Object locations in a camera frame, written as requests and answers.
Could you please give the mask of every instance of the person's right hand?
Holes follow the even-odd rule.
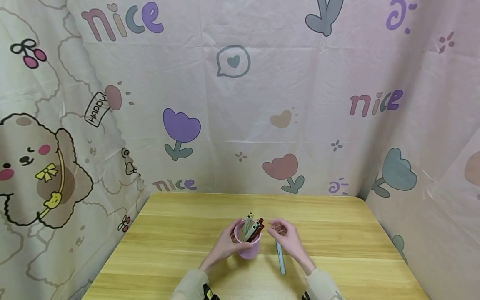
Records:
[[[295,226],[282,218],[273,219],[269,223],[271,226],[267,229],[268,233],[300,264],[305,273],[310,275],[317,267],[305,251]]]

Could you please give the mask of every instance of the purple tulip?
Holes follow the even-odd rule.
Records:
[[[183,112],[175,114],[171,108],[163,111],[163,124],[168,135],[175,141],[188,143],[193,141],[200,133],[200,121],[189,118]]]
[[[169,144],[165,144],[165,150],[170,157],[177,161],[179,158],[189,157],[193,149],[181,148],[181,143],[193,141],[200,133],[200,121],[195,118],[189,118],[183,112],[175,114],[171,108],[163,111],[163,124],[168,135],[175,140],[175,146],[172,148]]]

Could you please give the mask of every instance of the person's left hand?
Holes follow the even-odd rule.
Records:
[[[233,221],[227,228],[225,228],[220,237],[211,249],[210,253],[205,257],[204,261],[198,268],[208,274],[212,267],[221,260],[230,257],[233,253],[245,250],[252,247],[250,243],[234,243],[232,241],[232,233],[236,225],[241,222],[241,218]]]

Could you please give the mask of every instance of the pen holder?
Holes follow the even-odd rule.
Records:
[[[235,226],[235,230],[233,231],[233,234],[235,235],[235,240],[239,243],[241,243],[241,231],[243,229],[243,225],[245,224],[245,220],[242,220],[238,225]],[[258,237],[256,237],[252,242],[252,247],[250,249],[242,250],[238,252],[238,255],[240,255],[241,258],[243,259],[254,259],[258,253],[260,252],[260,238],[262,237],[262,234],[260,233]]]

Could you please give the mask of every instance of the green marker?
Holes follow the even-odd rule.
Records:
[[[245,220],[245,224],[243,224],[243,232],[241,234],[242,236],[242,240],[245,238],[245,235],[247,234],[247,231],[250,229],[250,222],[253,218],[253,213],[250,213],[248,216],[247,216],[247,219]]]
[[[250,228],[250,230],[247,232],[247,234],[245,235],[242,241],[243,242],[248,241],[248,239],[252,236],[255,230],[257,230],[257,224],[254,224],[252,228]]]

